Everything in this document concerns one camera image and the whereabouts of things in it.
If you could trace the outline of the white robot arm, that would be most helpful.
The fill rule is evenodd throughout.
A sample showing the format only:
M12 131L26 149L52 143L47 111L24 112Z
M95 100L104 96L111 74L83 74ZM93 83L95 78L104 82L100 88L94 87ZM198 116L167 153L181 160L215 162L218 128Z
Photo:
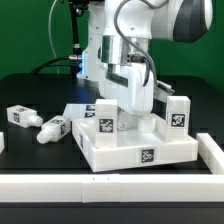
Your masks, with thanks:
M117 128L132 128L153 101L174 93L157 78L153 39L193 43L212 23L212 0L90 0L89 42L78 77L118 103Z

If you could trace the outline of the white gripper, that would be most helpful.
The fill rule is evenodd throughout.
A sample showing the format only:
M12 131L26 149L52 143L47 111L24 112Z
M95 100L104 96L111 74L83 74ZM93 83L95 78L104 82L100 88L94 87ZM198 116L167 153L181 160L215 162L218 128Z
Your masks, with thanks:
M154 98L166 102L167 97L174 94L170 85L160 81L154 83L153 74L150 74L144 86L145 72L146 66L138 63L131 66L105 64L100 68L100 95L105 99L116 100L117 105L123 109L118 114L119 131L136 128L138 117L134 115L150 113Z

